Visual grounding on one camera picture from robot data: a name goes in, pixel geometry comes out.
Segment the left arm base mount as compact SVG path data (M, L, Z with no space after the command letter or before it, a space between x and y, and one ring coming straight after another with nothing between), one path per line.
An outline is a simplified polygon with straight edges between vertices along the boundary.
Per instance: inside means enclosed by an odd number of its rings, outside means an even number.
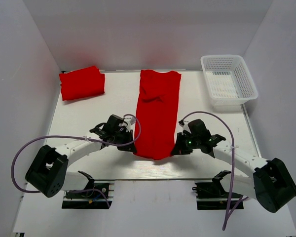
M92 188L100 190L106 197L109 205L112 204L114 181L96 181ZM104 196L99 191L88 191L83 193L65 192L62 201L62 209L106 210L110 207Z

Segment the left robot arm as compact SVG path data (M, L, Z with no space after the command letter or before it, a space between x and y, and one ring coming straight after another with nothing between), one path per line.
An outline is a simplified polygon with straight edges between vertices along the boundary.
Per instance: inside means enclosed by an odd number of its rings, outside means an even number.
M25 175L26 181L48 198L59 191L90 192L94 183L92 176L83 171L69 172L68 167L108 146L135 153L134 124L137 119L132 115L122 118L111 115L107 122L95 126L83 137L74 137L70 143L41 147Z

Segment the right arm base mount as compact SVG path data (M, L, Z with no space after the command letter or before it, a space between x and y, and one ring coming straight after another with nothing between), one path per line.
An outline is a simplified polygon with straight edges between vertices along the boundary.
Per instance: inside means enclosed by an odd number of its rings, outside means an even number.
M197 210L226 210L228 193L220 192L213 182L198 182L192 187Z

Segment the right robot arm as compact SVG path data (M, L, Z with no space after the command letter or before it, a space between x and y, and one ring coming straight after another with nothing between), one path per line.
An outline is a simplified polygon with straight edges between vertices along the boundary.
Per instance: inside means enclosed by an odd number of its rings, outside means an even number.
M195 149L213 158L233 164L244 173L232 175L224 170L212 178L212 193L223 196L229 190L253 198L271 213L277 212L296 197L296 184L287 167L278 158L267 160L232 146L223 136L212 135L205 123L196 119L179 121L182 132L177 134L172 155L189 155Z

